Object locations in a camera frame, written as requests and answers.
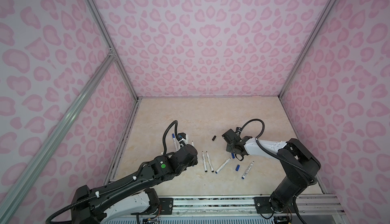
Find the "white marker pen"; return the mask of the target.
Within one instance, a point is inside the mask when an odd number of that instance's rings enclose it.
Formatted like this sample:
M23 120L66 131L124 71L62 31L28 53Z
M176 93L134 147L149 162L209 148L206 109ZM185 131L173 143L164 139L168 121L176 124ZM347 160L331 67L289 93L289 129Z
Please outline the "white marker pen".
M174 146L175 146L175 151L178 151L179 147L178 147L178 144L177 144L176 137L175 137L174 133L172 134L172 138L173 138L173 143L174 143Z

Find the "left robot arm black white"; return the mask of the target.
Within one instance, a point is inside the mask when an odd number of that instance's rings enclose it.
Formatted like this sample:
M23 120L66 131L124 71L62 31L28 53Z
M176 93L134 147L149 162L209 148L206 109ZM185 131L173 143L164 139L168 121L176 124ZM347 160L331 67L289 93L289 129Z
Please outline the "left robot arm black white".
M105 224L130 214L155 214L160 202L155 185L172 180L198 163L198 152L186 145L171 156L142 163L137 172L105 186L77 189L72 203L73 224Z

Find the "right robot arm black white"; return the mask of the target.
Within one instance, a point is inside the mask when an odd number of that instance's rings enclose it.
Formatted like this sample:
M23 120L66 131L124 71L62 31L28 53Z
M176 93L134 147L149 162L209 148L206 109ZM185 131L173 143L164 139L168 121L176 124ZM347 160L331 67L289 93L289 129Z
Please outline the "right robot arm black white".
M317 184L316 175L321 163L298 139L278 142L262 140L264 129L256 137L241 137L242 130L242 127L238 127L222 135L227 143L227 152L242 158L247 155L274 158L280 161L285 172L284 179L265 207L282 213L306 188Z

